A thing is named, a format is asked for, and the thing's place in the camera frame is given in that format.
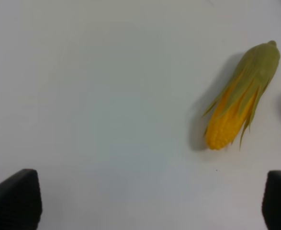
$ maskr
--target corn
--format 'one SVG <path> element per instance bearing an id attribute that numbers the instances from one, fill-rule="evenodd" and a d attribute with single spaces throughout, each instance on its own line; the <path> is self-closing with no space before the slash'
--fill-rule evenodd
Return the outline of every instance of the corn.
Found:
<path id="1" fill-rule="evenodd" d="M 255 46 L 244 54 L 227 86 L 204 113 L 207 114 L 219 102 L 205 132 L 210 149 L 220 150 L 232 143 L 245 123 L 241 144 L 279 60 L 280 53 L 274 41 Z"/>

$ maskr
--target black rubber pad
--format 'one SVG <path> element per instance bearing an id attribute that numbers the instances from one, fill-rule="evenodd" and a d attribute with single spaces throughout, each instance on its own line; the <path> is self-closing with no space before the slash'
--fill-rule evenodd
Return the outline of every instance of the black rubber pad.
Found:
<path id="1" fill-rule="evenodd" d="M 269 230 L 281 230 L 281 171 L 268 173 L 262 213 Z"/>
<path id="2" fill-rule="evenodd" d="M 0 184 L 0 230 L 35 230 L 41 214 L 36 170 L 21 170 Z"/>

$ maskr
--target green husk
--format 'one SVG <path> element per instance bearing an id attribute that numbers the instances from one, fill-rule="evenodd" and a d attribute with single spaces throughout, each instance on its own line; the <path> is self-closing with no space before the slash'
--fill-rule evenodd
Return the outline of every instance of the green husk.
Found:
<path id="1" fill-rule="evenodd" d="M 280 52 L 277 49 L 275 41 L 269 41 L 268 43 L 260 44 L 248 50 L 238 63 L 230 81 L 207 108 L 203 116 L 212 110 L 212 108 L 222 99 L 227 89 L 235 82 L 235 88 L 231 92 L 227 104 L 224 110 L 221 112 L 221 115 L 224 115 L 231 108 L 231 106 L 243 96 L 243 100 L 239 106 L 239 113 L 241 114 L 252 96 L 257 93 L 255 103 L 252 107 L 252 112 L 247 117 L 242 131 L 240 138 L 241 144 L 246 128 L 248 126 L 250 128 L 250 125 L 253 121 L 260 97 L 265 92 L 277 70 L 280 57 Z"/>

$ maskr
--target white table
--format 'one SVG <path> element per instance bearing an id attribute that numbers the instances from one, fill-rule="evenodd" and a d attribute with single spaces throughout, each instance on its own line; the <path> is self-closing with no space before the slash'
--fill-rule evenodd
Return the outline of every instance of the white table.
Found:
<path id="1" fill-rule="evenodd" d="M 0 182 L 38 170 L 39 230 L 266 229 L 281 62 L 240 151 L 200 114 L 269 40 L 281 0 L 0 0 Z"/>

